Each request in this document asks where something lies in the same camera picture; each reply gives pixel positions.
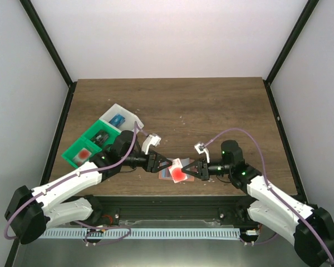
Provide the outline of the white card red dot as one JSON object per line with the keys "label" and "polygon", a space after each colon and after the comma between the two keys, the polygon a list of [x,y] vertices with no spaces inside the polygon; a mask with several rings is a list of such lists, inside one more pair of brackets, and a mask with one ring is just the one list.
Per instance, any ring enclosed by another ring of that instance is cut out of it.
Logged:
{"label": "white card red dot", "polygon": [[173,159],[172,165],[168,167],[170,176],[174,183],[183,182],[188,179],[187,174],[182,172],[183,164],[180,158]]}

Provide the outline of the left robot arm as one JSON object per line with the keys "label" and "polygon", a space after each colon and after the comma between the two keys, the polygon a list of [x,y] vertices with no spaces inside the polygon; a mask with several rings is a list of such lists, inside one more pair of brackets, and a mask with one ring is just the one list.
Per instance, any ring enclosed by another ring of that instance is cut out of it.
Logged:
{"label": "left robot arm", "polygon": [[94,154],[88,161],[67,175],[47,184],[15,190],[4,214],[7,225],[4,237],[29,244],[47,229],[73,221],[87,221],[91,225],[102,220],[102,210],[93,196],[68,199],[80,191],[102,183],[120,173],[123,166],[140,167],[145,172],[157,173],[173,163],[150,149],[161,138],[149,135],[139,144],[136,132],[122,131],[112,144]]}

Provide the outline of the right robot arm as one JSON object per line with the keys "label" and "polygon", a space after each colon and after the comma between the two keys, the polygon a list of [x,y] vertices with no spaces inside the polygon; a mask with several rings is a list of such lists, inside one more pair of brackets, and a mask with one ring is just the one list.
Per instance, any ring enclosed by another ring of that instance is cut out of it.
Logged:
{"label": "right robot arm", "polygon": [[200,180],[227,176],[231,184],[249,196],[250,202],[236,210],[242,224],[260,223],[293,245],[296,254],[308,266],[334,265],[334,221],[322,207],[309,205],[286,194],[255,167],[245,162],[235,140],[221,144],[221,156],[209,156],[182,168],[182,172]]}

